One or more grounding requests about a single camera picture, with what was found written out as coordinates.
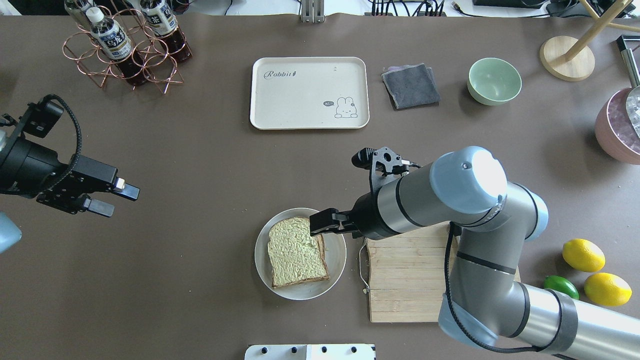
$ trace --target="lemon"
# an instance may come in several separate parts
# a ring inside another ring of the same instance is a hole
[[[564,243],[562,257],[572,268],[584,272],[600,271],[604,267],[604,253],[598,245],[585,239]]]
[[[575,300],[580,299],[578,289],[575,288],[571,281],[565,279],[564,277],[558,275],[547,276],[545,278],[543,286],[545,289],[551,289],[560,291],[561,293],[565,293]]]
[[[631,287],[617,275],[599,272],[584,281],[584,293],[598,305],[619,306],[631,298]]]

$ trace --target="folded towel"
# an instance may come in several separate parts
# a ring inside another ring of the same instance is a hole
[[[440,101],[433,69],[423,63],[389,67],[389,71],[382,74],[382,81],[385,82],[396,109]]]

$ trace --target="wooden cutting board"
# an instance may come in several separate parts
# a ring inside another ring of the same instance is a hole
[[[367,240],[371,322],[437,322],[449,223]],[[451,246],[453,263],[458,243]],[[520,274],[516,270],[516,281]]]

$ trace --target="slice of bread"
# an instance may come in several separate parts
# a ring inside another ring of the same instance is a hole
[[[308,218],[288,218],[269,230],[272,288],[329,279],[322,235],[309,235]]]

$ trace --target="green bowl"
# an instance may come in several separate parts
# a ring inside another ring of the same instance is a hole
[[[498,58],[484,58],[469,69],[467,88],[477,102],[501,105],[520,93],[522,78],[512,64]]]

